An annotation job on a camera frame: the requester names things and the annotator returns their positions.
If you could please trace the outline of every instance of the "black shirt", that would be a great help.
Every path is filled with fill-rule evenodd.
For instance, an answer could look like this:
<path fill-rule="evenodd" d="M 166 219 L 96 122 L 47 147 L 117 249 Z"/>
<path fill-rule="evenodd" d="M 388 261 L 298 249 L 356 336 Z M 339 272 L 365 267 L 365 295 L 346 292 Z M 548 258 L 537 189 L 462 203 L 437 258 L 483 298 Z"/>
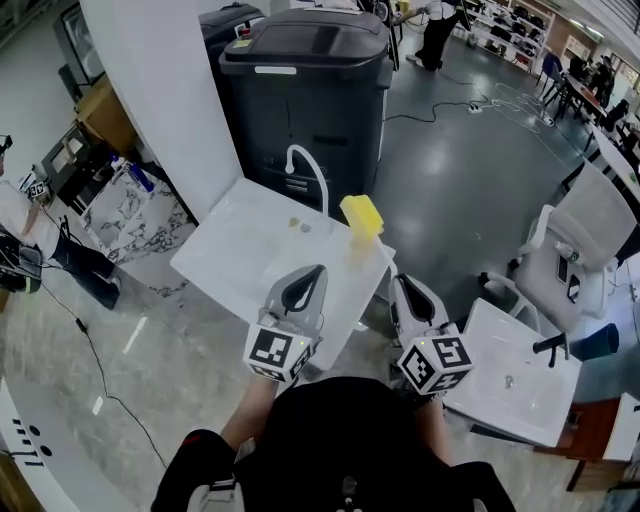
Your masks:
<path fill-rule="evenodd" d="M 217 434 L 187 437 L 167 470 L 153 512 L 184 512 L 197 487 L 231 478 L 248 512 L 349 510 L 489 512 L 513 505 L 488 464 L 451 468 L 419 440 L 413 412 L 383 384 L 335 378 L 275 402 L 255 451 L 234 464 Z"/>

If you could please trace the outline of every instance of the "faucet handle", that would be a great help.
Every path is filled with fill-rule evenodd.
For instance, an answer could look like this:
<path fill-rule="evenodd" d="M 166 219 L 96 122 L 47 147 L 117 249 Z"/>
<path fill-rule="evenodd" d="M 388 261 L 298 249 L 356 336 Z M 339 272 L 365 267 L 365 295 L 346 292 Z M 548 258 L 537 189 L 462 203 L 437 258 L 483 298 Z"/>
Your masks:
<path fill-rule="evenodd" d="M 556 365 L 556 346 L 551 347 L 551 359 L 549 360 L 549 368 Z"/>

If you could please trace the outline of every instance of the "desk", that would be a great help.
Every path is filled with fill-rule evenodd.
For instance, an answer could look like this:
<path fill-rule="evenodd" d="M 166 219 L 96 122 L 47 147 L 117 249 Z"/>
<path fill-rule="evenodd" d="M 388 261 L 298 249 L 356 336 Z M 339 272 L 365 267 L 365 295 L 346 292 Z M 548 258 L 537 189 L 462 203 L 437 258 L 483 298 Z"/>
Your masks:
<path fill-rule="evenodd" d="M 591 124 L 591 135 L 596 140 L 598 149 L 589 157 L 590 162 L 594 162 L 599 156 L 602 156 L 607 162 L 607 167 L 604 169 L 606 174 L 609 170 L 613 170 L 618 178 L 624 183 L 624 186 L 633 194 L 638 202 L 640 202 L 640 185 L 638 185 L 631 176 L 634 175 L 633 167 L 622 156 L 622 153 L 618 151 L 613 143 L 602 133 L 598 128 Z M 565 190 L 569 190 L 569 183 L 575 179 L 582 169 L 584 164 L 580 164 L 578 168 L 573 171 L 562 181 L 562 186 Z"/>
<path fill-rule="evenodd" d="M 239 178 L 171 261 L 194 285 L 247 322 L 258 320 L 273 283 L 313 264 L 327 268 L 329 283 L 322 310 L 324 341 L 311 363 L 328 370 L 388 266 L 374 246 L 354 248 L 347 226 Z"/>
<path fill-rule="evenodd" d="M 606 111 L 602 108 L 600 103 L 598 103 L 598 100 L 595 99 L 593 93 L 583 84 L 578 82 L 578 80 L 569 75 L 565 75 L 564 85 L 560 89 L 558 89 L 558 91 L 549 99 L 549 101 L 547 101 L 547 103 L 545 103 L 545 107 L 549 105 L 556 98 L 556 96 L 558 96 L 558 94 L 562 92 L 562 90 L 566 90 L 568 94 L 564 102 L 560 103 L 558 112 L 553 118 L 554 121 L 557 120 L 558 117 L 564 117 L 564 114 L 572 97 L 581 102 L 590 114 L 595 115 L 596 124 L 600 124 L 600 120 L 603 116 L 607 117 Z"/>

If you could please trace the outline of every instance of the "white cabinet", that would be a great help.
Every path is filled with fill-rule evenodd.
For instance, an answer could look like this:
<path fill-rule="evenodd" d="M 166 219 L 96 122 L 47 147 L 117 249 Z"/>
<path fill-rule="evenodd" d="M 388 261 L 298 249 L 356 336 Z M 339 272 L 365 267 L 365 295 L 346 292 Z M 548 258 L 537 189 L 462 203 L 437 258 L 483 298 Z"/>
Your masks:
<path fill-rule="evenodd" d="M 47 512 L 134 512 L 87 457 L 43 387 L 2 379 L 0 435 Z"/>
<path fill-rule="evenodd" d="M 640 435 L 640 401 L 624 393 L 604 452 L 605 460 L 628 461 Z"/>

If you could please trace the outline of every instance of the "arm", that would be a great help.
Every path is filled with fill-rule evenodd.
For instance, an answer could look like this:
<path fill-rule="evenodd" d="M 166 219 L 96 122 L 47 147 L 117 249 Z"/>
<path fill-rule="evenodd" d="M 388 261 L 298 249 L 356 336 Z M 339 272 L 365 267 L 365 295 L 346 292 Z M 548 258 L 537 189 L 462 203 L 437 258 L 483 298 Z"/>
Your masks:
<path fill-rule="evenodd" d="M 418 436 L 431 451 L 445 464 L 453 466 L 453 454 L 449 442 L 447 425 L 444 422 L 442 400 L 436 399 L 418 408 L 414 417 Z"/>
<path fill-rule="evenodd" d="M 33 225 L 36 223 L 36 219 L 38 218 L 38 211 L 40 211 L 40 203 L 36 201 L 31 205 L 31 208 L 29 208 L 27 222 L 22 229 L 22 236 L 27 236 L 31 231 L 31 228 L 33 228 Z"/>
<path fill-rule="evenodd" d="M 415 18 L 416 16 L 420 16 L 421 14 L 427 14 L 425 7 L 419 7 L 417 9 L 410 9 L 405 12 L 398 19 L 393 20 L 394 25 L 402 25 L 405 21 L 410 20 L 411 18 Z"/>
<path fill-rule="evenodd" d="M 236 452 L 242 443 L 262 433 L 276 398 L 278 383 L 253 375 L 249 387 L 227 424 L 222 439 Z"/>

